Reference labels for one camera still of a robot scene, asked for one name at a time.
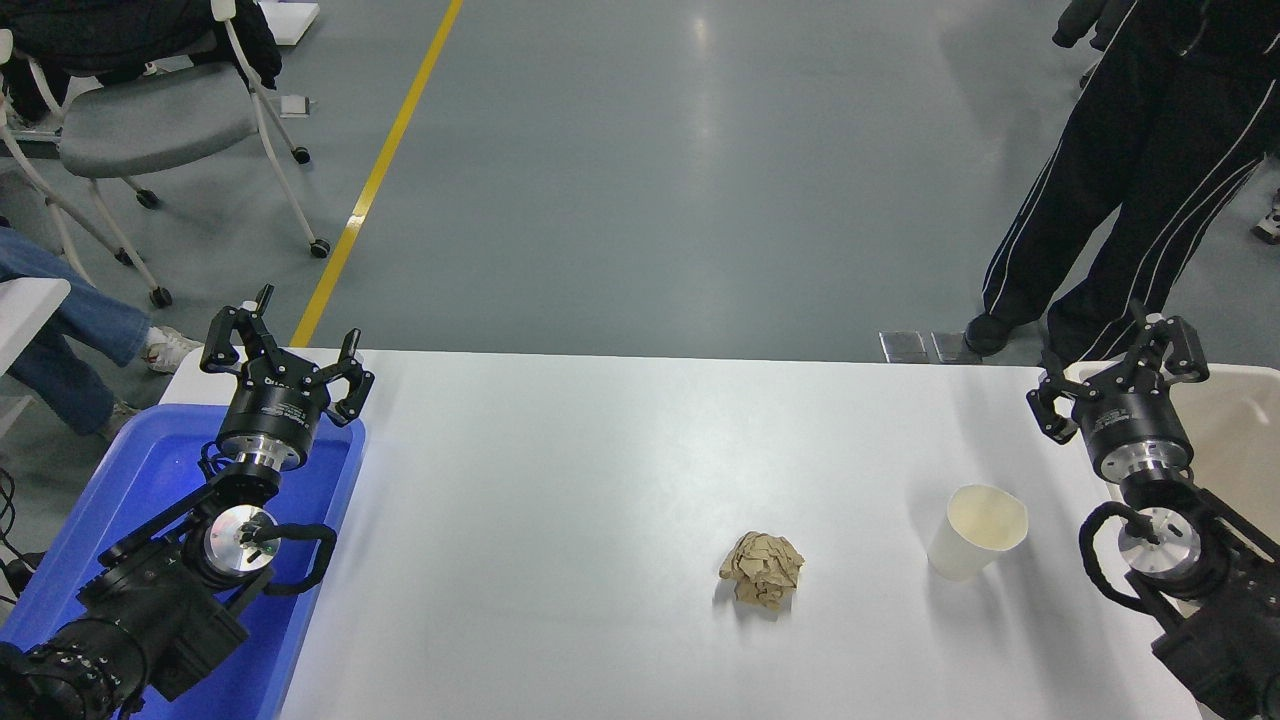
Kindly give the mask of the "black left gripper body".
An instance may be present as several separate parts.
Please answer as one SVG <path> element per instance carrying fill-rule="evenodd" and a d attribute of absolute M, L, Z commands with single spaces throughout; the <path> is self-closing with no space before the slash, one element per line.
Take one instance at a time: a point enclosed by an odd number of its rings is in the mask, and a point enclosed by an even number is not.
<path fill-rule="evenodd" d="M 241 438 L 265 436 L 291 448 L 310 448 L 329 402 L 325 386 L 305 383 L 316 372 L 314 361 L 292 354 L 275 361 L 265 355 L 244 361 L 218 445 L 229 448 Z"/>

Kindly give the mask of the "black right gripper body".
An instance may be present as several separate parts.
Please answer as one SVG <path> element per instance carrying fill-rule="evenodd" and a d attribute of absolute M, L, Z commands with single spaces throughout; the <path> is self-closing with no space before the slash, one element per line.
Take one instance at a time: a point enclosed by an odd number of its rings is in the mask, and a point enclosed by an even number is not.
<path fill-rule="evenodd" d="M 1194 450 L 1162 378 L 1100 373 L 1094 395 L 1075 401 L 1073 420 L 1093 468 L 1188 468 Z"/>

